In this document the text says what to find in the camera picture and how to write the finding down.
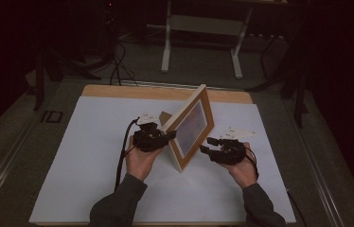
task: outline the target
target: person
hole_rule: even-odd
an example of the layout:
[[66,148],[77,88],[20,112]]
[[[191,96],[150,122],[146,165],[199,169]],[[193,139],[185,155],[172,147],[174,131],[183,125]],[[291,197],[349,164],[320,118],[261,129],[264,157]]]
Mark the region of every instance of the person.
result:
[[[98,201],[90,213],[90,227],[132,226],[136,206],[147,189],[144,183],[149,176],[153,162],[162,148],[153,152],[142,152],[132,145],[126,155],[127,173],[117,190]],[[244,143],[247,155],[255,158],[250,151],[250,145]],[[235,182],[241,187],[244,208],[247,213],[248,226],[285,226],[283,219],[274,211],[273,203],[257,183],[257,175],[253,164],[244,159],[233,166],[219,164],[225,167]]]

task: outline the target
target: dark sleeve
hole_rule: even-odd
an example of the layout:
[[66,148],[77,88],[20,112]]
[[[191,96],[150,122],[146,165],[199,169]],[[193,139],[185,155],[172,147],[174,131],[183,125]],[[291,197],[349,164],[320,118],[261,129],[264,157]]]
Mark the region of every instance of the dark sleeve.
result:
[[247,212],[247,225],[255,226],[285,226],[286,221],[274,211],[274,205],[266,192],[258,183],[242,190],[244,207]]
[[91,210],[90,227],[132,226],[136,205],[147,185],[126,174],[116,192],[98,201]]

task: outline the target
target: wooden picture frame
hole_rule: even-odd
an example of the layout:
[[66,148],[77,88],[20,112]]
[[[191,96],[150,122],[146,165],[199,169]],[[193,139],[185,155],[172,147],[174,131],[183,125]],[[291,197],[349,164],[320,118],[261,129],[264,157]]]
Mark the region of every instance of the wooden picture frame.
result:
[[160,129],[165,133],[177,131],[176,138],[170,140],[169,145],[180,172],[187,166],[214,125],[206,85],[202,84]]

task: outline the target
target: white tag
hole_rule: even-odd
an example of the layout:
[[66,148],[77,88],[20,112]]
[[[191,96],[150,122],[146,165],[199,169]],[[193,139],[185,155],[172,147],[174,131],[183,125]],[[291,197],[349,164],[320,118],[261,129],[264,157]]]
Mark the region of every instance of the white tag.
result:
[[254,135],[257,135],[254,131],[238,130],[230,127],[224,134],[221,135],[221,139],[236,140]]
[[141,116],[139,116],[139,119],[136,122],[136,124],[137,125],[144,125],[144,124],[148,124],[148,123],[155,122],[158,120],[159,120],[159,118],[149,114],[148,112],[144,112],[144,113],[142,113]]

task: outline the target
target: white table leg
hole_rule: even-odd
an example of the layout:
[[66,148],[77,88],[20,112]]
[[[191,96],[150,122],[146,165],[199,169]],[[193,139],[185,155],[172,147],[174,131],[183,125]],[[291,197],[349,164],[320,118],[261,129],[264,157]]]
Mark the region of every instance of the white table leg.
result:
[[245,21],[242,23],[241,31],[239,32],[239,40],[234,49],[231,49],[231,59],[233,61],[234,74],[236,79],[242,79],[241,66],[239,65],[239,50],[241,49],[242,41],[244,40],[245,32],[250,22],[253,8],[249,8]]
[[171,0],[168,0],[168,16],[166,18],[166,43],[165,50],[163,51],[163,59],[162,59],[162,73],[168,72],[168,63],[170,61],[170,9],[171,9]]

